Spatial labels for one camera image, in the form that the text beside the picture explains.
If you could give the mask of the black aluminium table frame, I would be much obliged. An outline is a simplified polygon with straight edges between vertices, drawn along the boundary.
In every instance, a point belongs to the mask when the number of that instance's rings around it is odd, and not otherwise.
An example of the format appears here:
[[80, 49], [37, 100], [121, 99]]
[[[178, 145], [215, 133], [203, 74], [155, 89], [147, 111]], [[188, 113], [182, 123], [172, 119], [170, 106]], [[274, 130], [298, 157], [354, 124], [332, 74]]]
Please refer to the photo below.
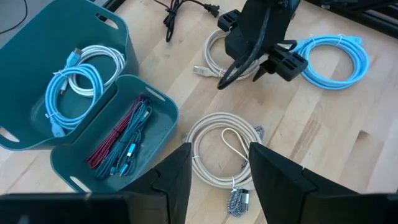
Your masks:
[[398, 0], [305, 0], [398, 39]]

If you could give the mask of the small teal plastic bin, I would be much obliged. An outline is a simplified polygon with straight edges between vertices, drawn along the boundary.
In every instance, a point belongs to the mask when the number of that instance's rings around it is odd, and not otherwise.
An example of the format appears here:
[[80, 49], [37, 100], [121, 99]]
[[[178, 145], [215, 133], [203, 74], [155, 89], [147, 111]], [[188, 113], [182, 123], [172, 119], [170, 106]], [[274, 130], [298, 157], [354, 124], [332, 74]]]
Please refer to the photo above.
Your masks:
[[[83, 192], [71, 178], [75, 177], [92, 192], [116, 192], [147, 172], [174, 135], [178, 123], [177, 105], [161, 91], [134, 75], [121, 75], [110, 88], [113, 97], [106, 103], [75, 142], [57, 146], [50, 155], [55, 173], [73, 190]], [[128, 176], [114, 175], [98, 180], [85, 159], [94, 152], [138, 96], [151, 101], [153, 110], [143, 130], [136, 168]]]

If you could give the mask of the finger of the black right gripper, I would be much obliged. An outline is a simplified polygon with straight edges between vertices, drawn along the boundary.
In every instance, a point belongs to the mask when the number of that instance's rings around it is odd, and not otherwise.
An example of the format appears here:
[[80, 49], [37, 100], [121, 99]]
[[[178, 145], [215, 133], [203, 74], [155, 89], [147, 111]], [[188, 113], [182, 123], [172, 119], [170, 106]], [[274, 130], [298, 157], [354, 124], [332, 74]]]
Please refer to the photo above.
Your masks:
[[237, 9], [229, 11], [219, 16], [217, 26], [223, 31], [231, 31], [238, 24], [241, 12]]
[[265, 73], [277, 73], [285, 81], [293, 80], [308, 67], [308, 61], [296, 52], [289, 52], [281, 46], [273, 46], [268, 59], [262, 62], [252, 81], [255, 82]]

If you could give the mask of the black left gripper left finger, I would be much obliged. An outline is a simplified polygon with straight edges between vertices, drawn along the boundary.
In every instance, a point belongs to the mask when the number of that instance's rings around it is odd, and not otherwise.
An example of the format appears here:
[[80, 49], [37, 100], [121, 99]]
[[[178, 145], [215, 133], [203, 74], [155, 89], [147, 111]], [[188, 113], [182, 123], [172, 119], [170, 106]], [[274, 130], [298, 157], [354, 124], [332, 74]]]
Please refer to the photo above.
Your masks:
[[122, 190], [0, 196], [0, 224], [184, 224], [191, 183], [190, 143], [183, 143]]

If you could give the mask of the large teal plastic bin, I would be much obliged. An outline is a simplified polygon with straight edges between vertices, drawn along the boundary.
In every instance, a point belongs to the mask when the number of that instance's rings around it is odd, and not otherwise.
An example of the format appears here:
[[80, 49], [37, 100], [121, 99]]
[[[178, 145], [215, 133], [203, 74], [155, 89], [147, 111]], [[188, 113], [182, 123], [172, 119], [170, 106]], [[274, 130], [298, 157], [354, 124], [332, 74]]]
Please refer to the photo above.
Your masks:
[[[46, 117], [47, 85], [74, 48], [91, 44], [118, 49], [127, 65], [76, 129], [56, 138]], [[88, 0], [53, 0], [0, 49], [0, 128], [17, 138], [0, 135], [0, 146], [25, 151], [73, 143], [112, 98], [142, 85], [138, 71], [128, 26], [119, 16]]]

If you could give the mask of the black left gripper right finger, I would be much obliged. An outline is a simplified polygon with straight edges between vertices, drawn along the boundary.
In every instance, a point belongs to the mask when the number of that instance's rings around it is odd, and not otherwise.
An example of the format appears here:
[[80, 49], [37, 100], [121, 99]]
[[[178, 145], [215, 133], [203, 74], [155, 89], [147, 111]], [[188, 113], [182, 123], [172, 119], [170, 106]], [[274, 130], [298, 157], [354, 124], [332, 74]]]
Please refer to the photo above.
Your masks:
[[258, 142], [252, 180], [268, 224], [398, 224], [398, 194], [360, 194]]

